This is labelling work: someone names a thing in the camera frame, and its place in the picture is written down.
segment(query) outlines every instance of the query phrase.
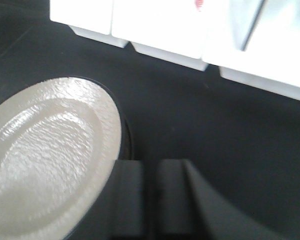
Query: white block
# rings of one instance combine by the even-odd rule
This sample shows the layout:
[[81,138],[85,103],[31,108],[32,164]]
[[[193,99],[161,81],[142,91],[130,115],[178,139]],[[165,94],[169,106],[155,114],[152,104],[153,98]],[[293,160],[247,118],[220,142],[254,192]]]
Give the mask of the white block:
[[80,27],[76,27],[76,26],[69,26],[74,32],[75,34],[88,38],[88,39],[92,39],[92,40],[96,40],[99,42],[103,42],[106,44],[110,44],[110,45],[114,45],[116,47],[120,47],[120,48],[124,48],[128,41],[120,39],[120,38],[116,38],[114,36],[111,35],[104,35],[95,31],[90,31],[90,30],[86,30]]
[[192,66],[200,61],[206,39],[204,6],[198,10],[195,0],[114,0],[111,33],[140,44],[136,49],[144,54]]
[[173,52],[164,51],[158,48],[142,45],[136,42],[132,42],[134,49],[141,54],[145,54],[151,57],[162,59],[175,64],[183,65],[188,68],[204,71],[208,64],[201,59],[195,59],[188,56],[182,56]]
[[123,48],[128,41],[112,37],[113,0],[50,0],[50,19],[67,24],[79,36]]
[[280,81],[252,75],[246,72],[220,67],[220,74],[223,78],[246,84],[259,89],[267,90],[292,99],[300,100],[300,87],[286,84]]
[[[266,80],[300,88],[300,0],[267,0],[246,51],[241,51],[259,2],[215,0],[202,59],[246,76],[259,76],[261,85],[270,85],[269,91],[300,100],[300,91],[270,90],[273,83]],[[242,76],[234,74],[231,79],[240,82]]]

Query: white plate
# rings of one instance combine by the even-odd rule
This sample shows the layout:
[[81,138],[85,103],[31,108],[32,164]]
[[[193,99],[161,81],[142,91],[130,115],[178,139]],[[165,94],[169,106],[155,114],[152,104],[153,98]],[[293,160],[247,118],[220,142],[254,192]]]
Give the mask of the white plate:
[[60,240],[94,203],[118,158],[109,94],[65,77],[0,105],[0,240]]

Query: red mark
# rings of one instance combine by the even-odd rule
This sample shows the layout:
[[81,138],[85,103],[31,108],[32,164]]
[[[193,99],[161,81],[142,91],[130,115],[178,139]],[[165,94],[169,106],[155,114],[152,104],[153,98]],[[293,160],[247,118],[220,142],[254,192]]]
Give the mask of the red mark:
[[204,4],[204,0],[195,0],[195,6],[198,11],[201,11],[202,5]]

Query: dark gray floor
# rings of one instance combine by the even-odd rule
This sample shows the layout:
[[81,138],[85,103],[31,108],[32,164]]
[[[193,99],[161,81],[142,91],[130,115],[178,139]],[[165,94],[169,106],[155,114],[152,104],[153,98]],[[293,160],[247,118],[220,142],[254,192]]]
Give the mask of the dark gray floor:
[[130,123],[147,177],[190,159],[249,216],[300,239],[300,101],[76,36],[46,17],[0,18],[0,103],[56,77],[106,85]]

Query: ceramic plate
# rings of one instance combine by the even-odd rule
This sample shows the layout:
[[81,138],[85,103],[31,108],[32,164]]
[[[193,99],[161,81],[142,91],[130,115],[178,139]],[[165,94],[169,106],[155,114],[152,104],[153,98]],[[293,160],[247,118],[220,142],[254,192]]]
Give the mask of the ceramic plate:
[[118,158],[121,119],[85,79],[33,85],[0,105],[0,240],[65,238]]

